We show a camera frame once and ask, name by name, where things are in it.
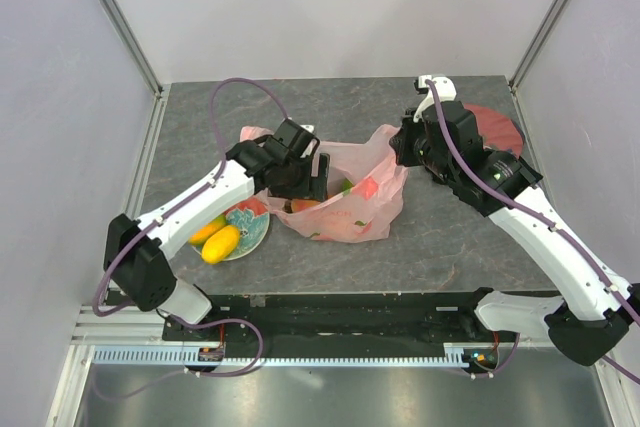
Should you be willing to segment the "black cloth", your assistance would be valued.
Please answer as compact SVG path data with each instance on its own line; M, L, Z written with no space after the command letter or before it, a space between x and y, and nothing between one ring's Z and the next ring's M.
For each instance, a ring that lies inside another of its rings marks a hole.
M473 207L482 216L487 217L506 207L504 202L476 185L455 161L443 169L434 167L439 177L431 176L432 179L440 185L448 186L460 201ZM485 151L479 163L472 166L472 170L491 189L511 200L543 178L524 159L516 158L506 151Z

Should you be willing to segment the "right aluminium frame post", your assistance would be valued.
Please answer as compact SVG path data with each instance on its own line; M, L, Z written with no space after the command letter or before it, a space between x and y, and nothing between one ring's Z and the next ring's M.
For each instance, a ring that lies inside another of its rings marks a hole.
M540 25L529 42L524 54L519 61L513 75L508 81L510 91L516 95L518 88L524 82L534 62L539 57L563 13L571 0L552 0Z

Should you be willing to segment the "pink plastic bag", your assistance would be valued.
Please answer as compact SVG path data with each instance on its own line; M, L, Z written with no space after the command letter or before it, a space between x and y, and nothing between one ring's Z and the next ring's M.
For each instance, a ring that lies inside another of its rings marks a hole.
M290 201L263 191L256 198L285 226L314 241L359 243L385 239L403 209L408 169L396 164L389 140L398 128L384 124L363 144L323 141L318 151L330 156L329 198L298 213ZM340 192L344 179L354 187Z

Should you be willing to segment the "orange green mango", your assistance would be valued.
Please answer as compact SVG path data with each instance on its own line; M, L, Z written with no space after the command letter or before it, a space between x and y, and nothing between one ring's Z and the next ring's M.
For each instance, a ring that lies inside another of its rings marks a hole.
M213 219L211 222L207 223L204 227L202 227L199 231L193 234L188 243L193 246L201 246L206 243L206 241L216 234L218 231L223 229L227 225L226 216L221 214Z

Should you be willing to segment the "yellow mango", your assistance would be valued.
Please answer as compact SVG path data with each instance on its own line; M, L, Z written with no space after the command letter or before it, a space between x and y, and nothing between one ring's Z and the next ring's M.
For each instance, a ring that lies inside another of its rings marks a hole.
M207 239L201 249L205 263L217 264L226 259L240 242L241 234L234 225L226 225Z

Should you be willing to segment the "peach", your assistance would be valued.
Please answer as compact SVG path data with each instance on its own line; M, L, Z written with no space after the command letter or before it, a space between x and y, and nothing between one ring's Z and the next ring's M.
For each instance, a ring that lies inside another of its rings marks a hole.
M290 210L292 213L298 213L310 208L314 208L319 204L319 201L310 199L293 199L290 201Z

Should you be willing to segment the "left aluminium frame post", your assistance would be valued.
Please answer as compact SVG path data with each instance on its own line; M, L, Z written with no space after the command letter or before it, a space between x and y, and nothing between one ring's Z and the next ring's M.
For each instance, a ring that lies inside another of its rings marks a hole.
M164 91L162 83L152 68L147 56L136 38L129 22L117 0L98 0L109 21L131 56L145 84L155 97L160 97Z

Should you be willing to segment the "aluminium frame post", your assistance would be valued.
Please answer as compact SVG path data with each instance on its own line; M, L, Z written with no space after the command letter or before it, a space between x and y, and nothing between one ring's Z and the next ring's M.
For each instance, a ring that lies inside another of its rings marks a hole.
M152 68L147 56L136 38L129 22L117 0L98 0L109 21L131 56L145 84L155 97L160 97L164 91L162 83Z
M552 0L540 25L529 42L524 54L519 61L513 75L508 81L510 91L516 95L518 88L524 82L534 62L539 57L563 13L571 0Z

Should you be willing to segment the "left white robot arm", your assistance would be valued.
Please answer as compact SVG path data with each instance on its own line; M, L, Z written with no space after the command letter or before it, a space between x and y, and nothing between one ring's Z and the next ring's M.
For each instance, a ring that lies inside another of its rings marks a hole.
M115 283L140 311L162 311L181 319L196 339L211 339L220 325L212 302L177 278L170 260L207 223L262 191L326 200L330 157L319 146L313 126L286 119L272 134L236 143L211 172L163 206L136 219L112 219L97 297Z

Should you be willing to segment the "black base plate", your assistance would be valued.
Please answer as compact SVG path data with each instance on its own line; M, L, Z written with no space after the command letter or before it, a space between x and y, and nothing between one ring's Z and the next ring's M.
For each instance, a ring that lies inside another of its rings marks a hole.
M174 320L164 324L165 341L221 340L229 358L253 358L262 338L265 360L400 360L436 357L447 343L501 347L515 333L493 334L472 312L476 295L439 293L313 293L213 295L210 320L246 320L193 330Z

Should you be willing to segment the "red printed t-shirt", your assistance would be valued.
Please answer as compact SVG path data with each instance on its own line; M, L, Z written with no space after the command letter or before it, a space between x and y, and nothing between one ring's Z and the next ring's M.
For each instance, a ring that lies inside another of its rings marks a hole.
M506 151L516 158L521 156L524 136L511 118L475 104L464 103L464 107L474 114L485 149Z

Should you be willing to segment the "green apple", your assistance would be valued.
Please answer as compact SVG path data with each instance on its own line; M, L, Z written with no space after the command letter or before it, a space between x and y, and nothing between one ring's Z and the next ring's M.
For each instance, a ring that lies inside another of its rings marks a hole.
M343 194L348 194L353 187L354 187L354 184L349 179L344 179L341 184L340 192Z

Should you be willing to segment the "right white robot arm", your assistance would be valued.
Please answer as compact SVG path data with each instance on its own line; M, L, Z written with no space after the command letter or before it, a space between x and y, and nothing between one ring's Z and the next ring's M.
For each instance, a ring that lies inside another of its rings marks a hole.
M451 141L437 118L444 114ZM490 109L446 101L408 109L389 142L397 164L420 166L463 203L515 240L552 281L554 297L477 289L458 315L467 339L491 331L544 338L567 358L591 366L639 316L639 287L615 274L576 239L539 187L542 176L521 156L513 122Z

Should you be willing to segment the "white fruit plate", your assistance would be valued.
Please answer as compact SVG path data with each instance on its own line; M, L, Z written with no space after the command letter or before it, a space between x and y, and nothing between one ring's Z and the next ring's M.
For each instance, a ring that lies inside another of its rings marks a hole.
M236 226L241 234L239 244L223 261L236 260L250 254L266 237L270 226L270 215L263 203L256 197L239 202L222 214L226 216L227 225ZM203 245L191 246L201 257Z

